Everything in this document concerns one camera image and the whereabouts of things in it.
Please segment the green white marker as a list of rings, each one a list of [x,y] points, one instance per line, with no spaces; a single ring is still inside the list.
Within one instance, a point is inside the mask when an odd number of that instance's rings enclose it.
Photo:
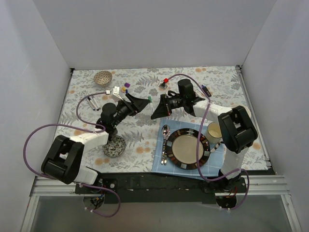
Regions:
[[[153,114],[154,113],[153,103],[150,102],[149,105],[150,105],[151,113]]]

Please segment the black purple highlighter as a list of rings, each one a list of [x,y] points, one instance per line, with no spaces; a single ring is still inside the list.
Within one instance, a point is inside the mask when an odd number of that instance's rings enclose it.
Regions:
[[[202,85],[203,94],[207,96],[208,98],[211,97],[211,92],[208,90],[208,88],[205,85]]]

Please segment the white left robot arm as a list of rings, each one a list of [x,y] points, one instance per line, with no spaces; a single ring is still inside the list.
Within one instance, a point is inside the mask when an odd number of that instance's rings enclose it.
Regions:
[[[57,136],[42,163],[43,174],[65,184],[85,183],[90,192],[100,192],[103,182],[98,178],[98,172],[82,166],[82,157],[98,146],[109,144],[117,134],[116,126],[150,103],[149,99],[136,98],[129,93],[126,97],[129,101],[119,100],[117,104],[109,102],[103,105],[93,132],[73,137]]]

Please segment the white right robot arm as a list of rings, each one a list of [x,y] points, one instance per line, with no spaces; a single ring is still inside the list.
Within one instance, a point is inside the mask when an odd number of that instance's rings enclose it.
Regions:
[[[186,113],[209,120],[219,125],[222,141],[227,151],[218,177],[209,179],[222,191],[229,192],[240,178],[243,159],[249,147],[257,139],[258,133],[252,120],[243,106],[223,107],[211,103],[210,97],[199,97],[193,88],[195,79],[184,75],[178,81],[178,92],[168,91],[160,96],[160,102],[151,115],[151,119],[168,117],[173,109],[183,108]]]

